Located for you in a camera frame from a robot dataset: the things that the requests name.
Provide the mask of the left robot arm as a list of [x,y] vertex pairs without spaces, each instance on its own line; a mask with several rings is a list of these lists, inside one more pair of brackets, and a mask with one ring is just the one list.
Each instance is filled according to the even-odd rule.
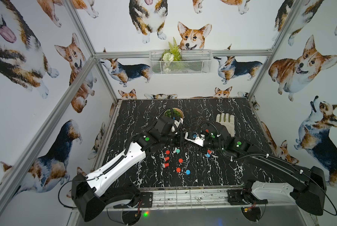
[[71,199],[85,222],[100,215],[108,206],[140,203],[141,192],[128,184],[112,188],[112,184],[136,163],[152,153],[156,145],[179,145],[183,142],[179,129],[183,125],[183,113],[179,109],[166,108],[155,122],[142,132],[132,135],[122,152],[99,169],[72,180]]

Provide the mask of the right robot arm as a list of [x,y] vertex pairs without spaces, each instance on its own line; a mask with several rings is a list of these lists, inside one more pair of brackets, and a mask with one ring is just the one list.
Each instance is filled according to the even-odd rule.
[[292,187],[289,197],[301,209],[312,215],[323,215],[326,183],[322,169],[316,166],[309,169],[294,165],[269,154],[243,138],[231,136],[227,128],[218,122],[201,123],[204,124],[208,124],[207,130],[201,129],[199,133],[187,132],[184,135],[185,140],[211,151],[219,151],[230,161],[243,160],[268,171]]

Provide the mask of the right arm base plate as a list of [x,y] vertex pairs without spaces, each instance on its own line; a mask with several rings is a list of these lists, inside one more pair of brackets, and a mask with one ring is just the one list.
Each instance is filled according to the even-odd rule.
[[268,200],[260,200],[256,198],[250,191],[245,189],[229,189],[227,190],[228,202],[231,205],[253,205],[268,204]]

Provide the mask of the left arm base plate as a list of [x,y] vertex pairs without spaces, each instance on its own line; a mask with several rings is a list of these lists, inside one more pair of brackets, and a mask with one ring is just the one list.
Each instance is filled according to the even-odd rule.
[[152,207],[153,193],[152,192],[142,192],[139,195],[135,195],[127,204],[120,203],[114,205],[114,209],[127,209],[127,208],[150,208]]

